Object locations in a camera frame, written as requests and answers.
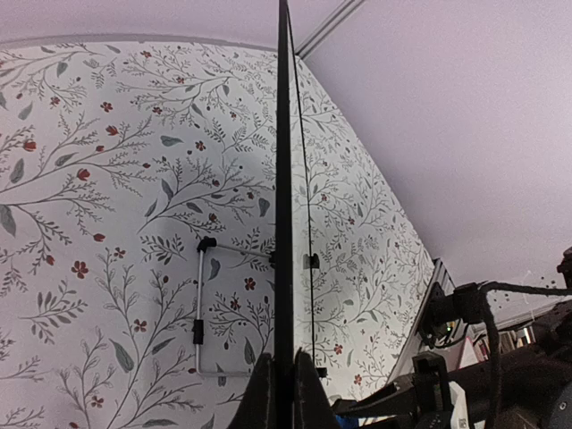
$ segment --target gray leaf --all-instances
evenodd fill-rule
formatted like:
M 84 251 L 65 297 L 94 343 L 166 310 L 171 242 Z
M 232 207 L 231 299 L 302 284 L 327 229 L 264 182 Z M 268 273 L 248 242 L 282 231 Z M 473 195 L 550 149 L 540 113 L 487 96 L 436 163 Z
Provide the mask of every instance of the gray leaf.
M 109 341 L 115 347 L 115 358 L 117 358 L 117 362 L 119 362 L 119 365 L 123 369 L 123 371 L 128 373 L 135 366 L 133 359 L 131 359 L 131 356 L 129 356 L 129 353 L 127 353 L 127 350 L 124 349 L 121 344 L 113 341 L 112 339 L 109 339 Z
M 59 158 L 57 158 L 54 162 L 56 167 L 61 167 L 62 165 L 64 165 L 65 163 L 67 163 L 70 159 L 72 159 L 72 156 L 74 156 L 75 154 L 77 154 L 77 152 L 73 152 L 71 154 L 65 154 L 60 156 Z
M 204 425 L 200 426 L 200 429 L 213 429 L 214 427 L 215 427 L 215 415 L 213 415 L 211 419 Z
M 211 259 L 211 275 L 208 280 L 213 280 L 217 275 L 218 272 L 221 270 L 221 263 L 218 262 L 216 259 Z
M 153 426 L 178 426 L 178 424 L 167 418 L 152 418 L 143 424 L 143 427 Z
M 24 107 L 18 114 L 18 118 L 20 118 L 22 121 L 26 121 L 26 118 L 28 118 L 29 114 L 32 111 L 32 105 L 33 103 L 30 103 L 27 107 Z
M 57 315 L 56 317 L 57 317 L 57 320 L 59 320 L 63 324 L 70 324 L 72 322 L 70 319 L 68 319 L 67 317 L 64 317 L 62 315 Z
M 177 137 L 161 136 L 161 143 L 163 146 L 171 147 L 182 143 L 182 140 Z
M 16 165 L 14 166 L 14 169 L 10 174 L 10 181 L 12 183 L 18 183 L 19 181 L 21 181 L 22 177 L 24 177 L 24 159 L 20 158 L 16 162 Z
M 153 212 L 155 212 L 156 207 L 157 207 L 157 200 L 155 200 L 155 203 L 149 206 L 149 209 L 145 213 L 145 217 L 149 217 L 150 215 L 152 215 Z
M 57 68 L 55 69 L 55 76 L 59 78 L 66 70 L 68 70 L 68 63 L 58 63 Z
M 187 203 L 187 207 L 190 208 L 193 212 L 197 212 L 197 213 L 203 213 L 203 211 L 200 209 L 199 206 L 197 206 L 195 203 Z
M 266 212 L 270 208 L 270 202 L 265 200 L 264 198 L 260 198 L 258 200 L 258 206 L 260 207 L 260 217 L 265 217 Z
M 0 223 L 6 232 L 16 237 L 16 222 L 12 216 L 12 209 L 9 206 L 0 205 Z
M 201 112 L 201 110 L 198 108 L 198 106 L 196 104 L 193 103 L 192 105 L 190 105 L 190 108 L 193 109 L 195 112 L 197 112 L 197 114 L 203 116 L 203 113 Z
M 169 198 L 169 201 L 171 201 L 174 194 L 172 193 L 171 186 L 165 181 L 165 179 L 161 179 L 161 187 L 163 188 L 164 193 L 167 195 L 167 198 Z
M 351 366 L 351 355 L 354 353 L 354 350 L 350 350 L 348 353 L 348 360 L 346 361 L 346 364 L 348 364 L 348 367 Z
M 160 352 L 162 349 L 164 349 L 165 347 L 167 347 L 169 345 L 169 343 L 171 341 L 174 340 L 174 337 L 172 338 L 167 338 L 165 341 L 160 342 L 159 344 L 157 344 L 156 346 L 153 347 L 153 349 L 151 350 L 151 354 L 152 355 L 156 355 L 158 352 Z
M 120 54 L 122 51 L 120 51 L 119 49 L 117 49 L 115 46 L 111 46 L 111 45 L 105 45 L 105 47 L 107 49 L 109 49 L 112 52 L 115 52 L 116 54 Z
M 216 364 L 216 372 L 223 373 L 224 370 L 220 367 L 220 365 Z M 218 387 L 226 386 L 226 377 L 218 377 Z
M 252 344 L 250 344 L 248 337 L 245 337 L 245 340 L 247 342 L 244 345 L 244 361 L 247 365 L 254 365 L 257 361 L 257 356 L 254 354 L 254 349 L 252 349 Z

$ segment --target black clamp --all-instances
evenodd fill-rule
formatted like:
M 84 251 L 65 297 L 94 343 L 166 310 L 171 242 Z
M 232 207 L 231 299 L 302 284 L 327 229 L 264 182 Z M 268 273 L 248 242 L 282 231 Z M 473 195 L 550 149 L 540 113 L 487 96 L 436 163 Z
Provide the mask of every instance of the black clamp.
M 208 248 L 216 247 L 216 239 L 212 237 L 204 237 L 197 246 L 197 252 L 206 252 Z
M 312 269 L 320 268 L 320 258 L 316 253 L 314 253 L 314 255 L 312 256 L 304 255 L 304 269 L 309 270 L 310 268 Z
M 205 321 L 195 319 L 193 321 L 193 344 L 204 344 L 205 342 Z

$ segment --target white ceiling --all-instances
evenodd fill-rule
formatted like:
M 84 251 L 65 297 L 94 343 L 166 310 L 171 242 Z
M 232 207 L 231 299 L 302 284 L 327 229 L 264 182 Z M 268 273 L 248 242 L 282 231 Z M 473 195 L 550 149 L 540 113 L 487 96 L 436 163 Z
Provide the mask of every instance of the white ceiling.
M 298 44 L 343 0 L 290 0 Z M 0 0 L 0 42 L 68 35 L 211 38 L 276 48 L 278 0 Z
M 304 40 L 343 0 L 290 0 Z M 457 284 L 572 245 L 572 2 L 366 0 L 307 59 Z M 198 37 L 275 48 L 276 0 L 0 0 L 0 42 Z

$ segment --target red flower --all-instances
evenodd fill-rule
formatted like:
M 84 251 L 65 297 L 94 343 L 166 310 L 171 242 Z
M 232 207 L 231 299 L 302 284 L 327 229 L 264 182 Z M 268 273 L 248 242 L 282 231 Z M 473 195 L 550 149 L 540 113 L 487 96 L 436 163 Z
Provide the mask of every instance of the red flower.
M 86 181 L 90 175 L 91 174 L 89 174 L 89 171 L 86 170 L 85 168 L 80 168 L 78 170 L 78 179 L 80 179 L 81 181 Z
M 109 133 L 110 136 L 116 136 L 119 134 L 117 127 L 114 127 L 113 125 L 109 125 L 105 130 Z
M 114 107 L 111 105 L 111 103 L 107 103 L 106 101 L 103 102 L 103 104 L 100 106 L 102 109 L 104 109 L 104 111 L 108 114 L 111 110 L 114 109 Z
M 103 407 L 103 406 L 104 406 L 104 399 L 103 399 L 103 398 L 98 399 L 97 396 L 92 397 L 92 398 L 91 398 L 91 406 L 92 406 L 93 408 L 95 408 L 95 407 L 98 407 L 98 408 Z
M 114 257 L 119 257 L 120 259 L 123 259 L 124 256 L 125 256 L 125 250 L 121 250 L 120 248 L 115 248 Z
M 254 290 L 254 287 L 257 285 L 257 283 L 254 281 L 252 277 L 244 279 L 244 282 L 246 283 L 246 285 L 244 286 L 244 289 L 246 290 Z
M 25 141 L 23 147 L 26 152 L 33 152 L 36 150 L 36 142 L 34 140 Z
M 231 301 L 231 308 L 232 308 L 234 311 L 240 310 L 240 304 L 239 304 L 239 299 L 238 299 L 238 298 L 232 299 L 232 301 Z
M 147 321 L 140 322 L 139 319 L 135 319 L 135 332 L 146 332 L 147 331 Z
M 76 273 L 78 275 L 78 279 L 85 279 L 86 274 L 89 273 L 89 269 L 86 267 L 85 262 L 75 261 L 71 268 L 71 272 Z

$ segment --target leafy branch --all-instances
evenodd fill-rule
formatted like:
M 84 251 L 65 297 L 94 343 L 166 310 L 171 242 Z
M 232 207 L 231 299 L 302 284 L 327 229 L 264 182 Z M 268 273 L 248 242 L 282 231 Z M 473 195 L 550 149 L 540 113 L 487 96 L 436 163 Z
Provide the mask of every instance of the leafy branch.
M 157 235 L 152 235 L 148 237 L 141 237 L 141 244 L 147 246 L 148 248 L 142 248 L 141 250 L 145 254 L 143 261 L 149 262 L 154 257 L 156 257 L 157 262 L 163 262 L 167 265 L 171 262 L 172 257 L 180 257 L 183 261 L 187 259 L 182 255 L 182 251 L 185 247 L 182 244 L 181 237 L 177 234 L 171 239 L 163 239 L 163 237 Z
M 97 356 L 97 352 L 105 350 L 108 347 L 98 327 L 96 328 L 96 334 L 97 340 L 92 348 L 84 340 L 81 341 L 81 348 L 86 358 L 82 367 L 73 367 L 73 373 L 78 379 L 78 387 L 72 387 L 70 382 L 72 373 L 69 369 L 59 371 L 58 373 L 63 384 L 63 386 L 58 387 L 58 391 L 71 398 L 73 407 L 83 414 L 89 429 L 91 428 L 91 422 L 88 413 L 88 397 L 90 395 L 98 395 L 101 387 L 106 387 L 107 389 L 113 388 L 114 386 L 110 380 L 115 374 L 115 368 L 110 365 L 107 367 L 106 374 L 103 378 L 99 372 L 95 372 L 91 382 L 88 381 L 88 373 L 93 372 L 92 370 L 95 370 L 101 361 L 100 357 Z
M 30 320 L 32 322 L 31 331 L 33 335 L 37 335 L 40 340 L 44 340 L 45 344 L 55 344 L 52 328 L 58 329 L 60 324 L 71 324 L 72 319 L 78 316 L 76 313 L 83 313 L 83 308 L 88 304 L 81 299 L 71 301 L 70 295 L 75 295 L 75 290 L 68 290 L 68 283 L 65 280 L 57 287 L 60 295 L 52 294 L 49 291 L 44 297 L 42 292 L 38 293 L 38 314 L 28 317 L 20 317 L 22 320 Z

